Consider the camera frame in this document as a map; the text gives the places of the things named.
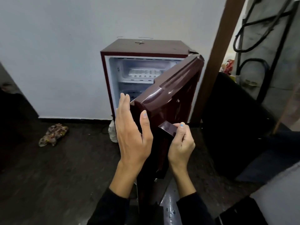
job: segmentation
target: wooden door frame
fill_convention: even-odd
[[[203,80],[197,94],[196,103],[190,119],[190,125],[199,126],[206,102],[212,92],[215,80],[221,68],[224,56],[231,41],[245,0],[226,0],[219,29],[212,51],[204,71]]]

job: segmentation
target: black sleeve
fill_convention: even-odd
[[[129,199],[119,197],[109,188],[104,192],[87,225],[124,225],[129,210]]]
[[[193,193],[181,198],[177,202],[177,206],[180,213],[182,225],[215,224],[211,215],[207,211],[206,205],[204,204],[198,193]]]

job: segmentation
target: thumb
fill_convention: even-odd
[[[147,112],[145,110],[143,110],[141,112],[140,124],[141,124],[141,128],[142,128],[143,143],[152,142],[153,135],[152,135],[152,132],[150,129],[149,118],[148,118]]]
[[[178,125],[177,127],[176,135],[172,143],[181,144],[184,135],[185,135],[185,123],[181,122],[180,125]]]

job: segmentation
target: white plastic bag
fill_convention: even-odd
[[[115,131],[115,122],[112,120],[108,127],[108,134],[110,135],[110,140],[114,143],[118,143],[117,132]]]

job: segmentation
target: refrigerator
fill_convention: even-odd
[[[137,177],[140,212],[147,212],[153,184],[168,169],[172,124],[188,121],[204,59],[177,40],[118,39],[100,53],[113,119],[122,92],[140,132],[140,113],[149,117],[152,151]]]

